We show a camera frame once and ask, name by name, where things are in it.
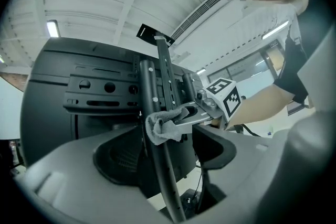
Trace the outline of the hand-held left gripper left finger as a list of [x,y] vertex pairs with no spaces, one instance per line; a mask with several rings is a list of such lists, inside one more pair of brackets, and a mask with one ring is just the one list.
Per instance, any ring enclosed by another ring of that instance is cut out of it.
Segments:
[[93,154],[98,146],[131,130],[63,144],[30,166],[16,182],[54,224],[172,224],[137,187],[116,185],[95,168]]

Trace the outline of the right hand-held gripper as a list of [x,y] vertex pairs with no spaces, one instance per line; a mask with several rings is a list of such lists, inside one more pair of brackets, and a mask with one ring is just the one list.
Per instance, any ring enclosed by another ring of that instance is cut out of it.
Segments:
[[242,104],[237,83],[224,78],[218,78],[199,90],[195,101],[182,104],[180,107],[192,111],[204,109],[206,112],[197,112],[195,115],[175,121],[176,126],[192,126],[211,119],[221,119],[221,123],[228,124]]

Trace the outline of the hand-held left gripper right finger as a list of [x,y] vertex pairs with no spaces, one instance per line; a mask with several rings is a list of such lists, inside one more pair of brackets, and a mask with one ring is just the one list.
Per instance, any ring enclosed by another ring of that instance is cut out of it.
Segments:
[[196,224],[336,224],[336,112],[272,138],[193,127],[204,174]]

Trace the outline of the grey cloth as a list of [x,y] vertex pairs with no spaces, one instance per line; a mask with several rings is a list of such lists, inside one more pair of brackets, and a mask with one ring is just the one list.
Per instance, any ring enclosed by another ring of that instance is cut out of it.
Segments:
[[174,122],[186,118],[189,114],[187,108],[181,107],[148,115],[145,119],[145,130],[150,141],[156,146],[168,140],[179,142],[182,132],[179,131]]

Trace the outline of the black TV stand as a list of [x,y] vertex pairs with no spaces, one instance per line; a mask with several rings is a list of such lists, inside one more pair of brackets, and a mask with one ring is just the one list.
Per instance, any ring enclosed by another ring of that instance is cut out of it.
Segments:
[[163,195],[174,222],[186,219],[177,190],[177,181],[196,165],[192,129],[182,132],[179,142],[168,140],[154,145],[145,130],[148,115],[180,108],[194,102],[196,90],[191,72],[175,79],[170,60],[170,37],[146,25],[142,38],[158,49],[159,57],[149,59],[135,55],[134,70],[121,70],[120,60],[105,67],[77,65],[70,75],[64,107],[73,114],[90,116],[138,115],[141,126],[98,146],[93,154],[97,170],[120,185],[139,186],[147,196]]

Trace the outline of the person's right forearm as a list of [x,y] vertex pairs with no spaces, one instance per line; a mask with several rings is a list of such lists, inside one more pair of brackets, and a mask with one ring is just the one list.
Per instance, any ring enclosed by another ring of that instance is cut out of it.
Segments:
[[267,120],[278,114],[293,98],[292,93],[272,84],[244,100],[227,128]]

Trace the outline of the whiteboard on rolling stand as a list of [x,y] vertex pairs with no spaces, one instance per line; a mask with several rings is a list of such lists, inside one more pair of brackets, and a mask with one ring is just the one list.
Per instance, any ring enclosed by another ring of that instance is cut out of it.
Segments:
[[20,138],[23,93],[0,78],[0,140]]

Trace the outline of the large black television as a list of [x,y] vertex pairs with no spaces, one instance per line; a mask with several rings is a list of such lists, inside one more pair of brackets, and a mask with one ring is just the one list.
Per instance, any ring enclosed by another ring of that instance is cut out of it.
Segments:
[[28,168],[68,142],[139,127],[138,115],[90,116],[70,113],[64,107],[70,75],[77,65],[105,68],[117,59],[121,70],[130,73],[135,55],[157,59],[82,39],[62,37],[46,42],[31,70],[21,107],[20,138]]

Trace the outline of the ceiling air vent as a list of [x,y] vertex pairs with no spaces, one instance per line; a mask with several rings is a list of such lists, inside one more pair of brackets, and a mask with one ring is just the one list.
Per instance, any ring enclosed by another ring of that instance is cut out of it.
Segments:
[[177,40],[193,23],[195,23],[202,15],[209,11],[214,5],[221,0],[205,0],[196,9],[194,9],[173,31],[171,38]]

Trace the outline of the person's black shirt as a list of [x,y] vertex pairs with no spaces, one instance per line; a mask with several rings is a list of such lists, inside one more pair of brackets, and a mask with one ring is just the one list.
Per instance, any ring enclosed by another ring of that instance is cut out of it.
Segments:
[[283,67],[274,84],[291,94],[292,101],[303,104],[308,96],[307,90],[298,77],[299,70],[307,62],[307,56],[300,43],[300,38],[292,39],[288,33],[285,41]]

